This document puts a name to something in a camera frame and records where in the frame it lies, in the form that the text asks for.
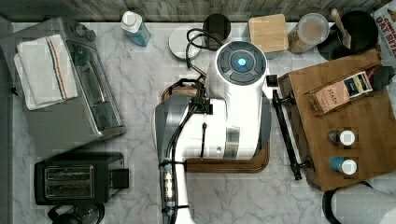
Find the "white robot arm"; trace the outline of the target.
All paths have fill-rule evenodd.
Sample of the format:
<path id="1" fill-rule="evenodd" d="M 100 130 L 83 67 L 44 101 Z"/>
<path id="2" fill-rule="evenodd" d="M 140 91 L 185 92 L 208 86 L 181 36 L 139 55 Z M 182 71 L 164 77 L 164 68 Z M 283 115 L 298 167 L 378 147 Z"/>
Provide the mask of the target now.
<path id="1" fill-rule="evenodd" d="M 194 224 L 187 161 L 247 161 L 269 141 L 271 111 L 263 92 L 269 74 L 264 53 L 247 41 L 222 45 L 205 81 L 186 79 L 193 96 L 172 94 L 153 112 L 163 224 Z"/>

